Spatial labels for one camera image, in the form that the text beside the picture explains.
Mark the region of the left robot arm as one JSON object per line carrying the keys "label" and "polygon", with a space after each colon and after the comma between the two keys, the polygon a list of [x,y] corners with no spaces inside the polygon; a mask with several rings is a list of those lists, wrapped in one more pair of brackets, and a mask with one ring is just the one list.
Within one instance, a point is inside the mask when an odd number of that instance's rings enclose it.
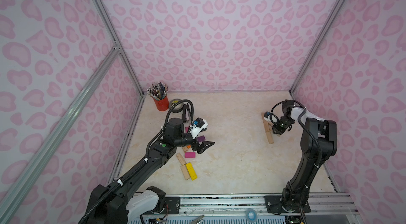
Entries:
{"label": "left robot arm", "polygon": [[202,154],[213,146],[213,142],[197,140],[207,126],[205,119],[198,118],[185,132],[182,119],[169,119],[148,143],[144,157],[135,166],[109,185],[99,185],[92,191],[79,223],[126,224],[131,218],[146,212],[161,212],[165,207],[165,192],[157,187],[149,187],[140,194],[137,190],[176,154],[177,148],[191,146],[193,151]]}

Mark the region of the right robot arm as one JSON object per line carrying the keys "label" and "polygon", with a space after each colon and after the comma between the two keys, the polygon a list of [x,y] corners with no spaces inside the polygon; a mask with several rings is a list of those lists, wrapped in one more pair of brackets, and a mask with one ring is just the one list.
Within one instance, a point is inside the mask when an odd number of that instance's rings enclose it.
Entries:
{"label": "right robot arm", "polygon": [[282,135],[295,123],[303,129],[302,156],[295,175],[287,182],[281,196],[266,196],[268,213],[310,212],[310,187],[320,167],[337,152],[337,124],[309,112],[300,102],[286,99],[274,105],[264,119],[272,123],[272,133]]}

